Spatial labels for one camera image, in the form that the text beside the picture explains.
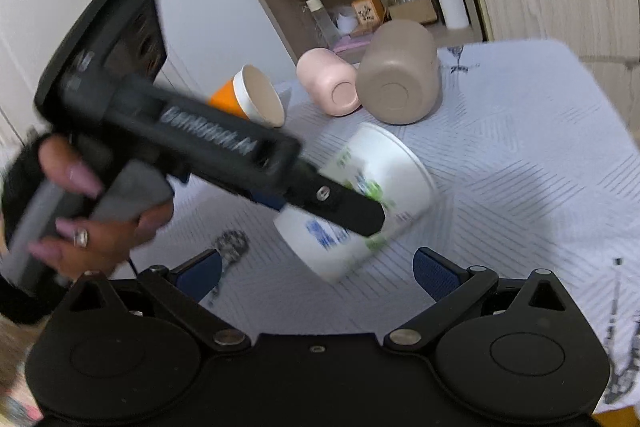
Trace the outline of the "small wooden printed box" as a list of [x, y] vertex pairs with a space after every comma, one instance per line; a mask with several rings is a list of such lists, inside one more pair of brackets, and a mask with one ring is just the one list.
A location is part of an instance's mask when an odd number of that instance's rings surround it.
[[385, 8], [381, 0], [354, 0], [352, 9], [362, 26], [378, 26], [384, 22]]

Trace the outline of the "white paper cup green print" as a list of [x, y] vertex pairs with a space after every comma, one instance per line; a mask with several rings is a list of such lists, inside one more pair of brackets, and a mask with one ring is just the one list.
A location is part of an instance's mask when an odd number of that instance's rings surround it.
[[375, 124], [360, 124], [320, 173], [343, 190], [340, 213], [346, 220], [334, 223], [288, 206], [274, 225], [293, 253], [328, 283], [358, 269], [410, 228], [437, 195], [418, 156]]

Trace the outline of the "taupe plastic cup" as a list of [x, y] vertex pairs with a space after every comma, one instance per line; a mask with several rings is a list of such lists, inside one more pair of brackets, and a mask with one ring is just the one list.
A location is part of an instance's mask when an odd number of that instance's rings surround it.
[[412, 20], [391, 20], [372, 37], [357, 68], [361, 105], [385, 124], [413, 124], [440, 98], [437, 46]]

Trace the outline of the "clear bottle cream cap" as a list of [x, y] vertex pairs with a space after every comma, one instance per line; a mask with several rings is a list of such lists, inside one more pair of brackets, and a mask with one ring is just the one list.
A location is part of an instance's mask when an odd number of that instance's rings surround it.
[[333, 49], [340, 41], [341, 35], [326, 7], [321, 0], [307, 0], [306, 5], [326, 46]]

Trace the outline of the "pink plastic cup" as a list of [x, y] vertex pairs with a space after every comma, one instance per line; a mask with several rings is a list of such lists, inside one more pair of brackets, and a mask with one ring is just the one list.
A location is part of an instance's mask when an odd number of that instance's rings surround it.
[[326, 115], [342, 117], [360, 107], [355, 86], [357, 69], [328, 49], [311, 49], [299, 57], [296, 76], [311, 101]]

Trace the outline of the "brown cardboard box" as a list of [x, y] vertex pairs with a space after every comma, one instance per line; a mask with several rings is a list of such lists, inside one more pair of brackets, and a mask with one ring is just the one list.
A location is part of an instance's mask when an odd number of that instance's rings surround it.
[[412, 20], [421, 25], [438, 21], [438, 15], [432, 0], [412, 0], [395, 4], [388, 8], [392, 20]]

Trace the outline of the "pink notebook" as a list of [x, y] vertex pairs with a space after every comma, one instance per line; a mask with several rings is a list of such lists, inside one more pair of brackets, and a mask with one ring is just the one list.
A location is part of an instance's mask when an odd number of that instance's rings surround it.
[[335, 43], [332, 51], [334, 53], [343, 53], [365, 48], [371, 42], [372, 37], [372, 34], [357, 37], [344, 36], [340, 40], [338, 40], [337, 43]]

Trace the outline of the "orange paper cup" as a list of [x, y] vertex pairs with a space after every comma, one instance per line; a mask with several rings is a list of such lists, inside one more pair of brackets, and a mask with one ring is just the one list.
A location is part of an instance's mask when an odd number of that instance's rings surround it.
[[208, 104], [269, 128], [281, 128], [285, 123], [278, 92], [269, 78], [253, 65], [243, 66], [209, 98]]

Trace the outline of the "white patterned tablecloth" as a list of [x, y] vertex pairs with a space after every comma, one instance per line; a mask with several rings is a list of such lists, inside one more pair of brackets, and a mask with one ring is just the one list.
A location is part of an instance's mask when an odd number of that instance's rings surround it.
[[420, 247], [503, 277], [552, 270], [603, 341], [612, 376], [599, 407], [639, 401], [639, 152], [588, 69], [563, 43], [439, 51], [442, 101], [394, 129], [436, 185], [435, 202], [359, 270], [329, 284], [285, 244], [273, 212], [200, 180], [134, 267], [175, 267], [244, 233], [250, 247], [203, 303], [248, 335], [382, 335], [430, 304]]

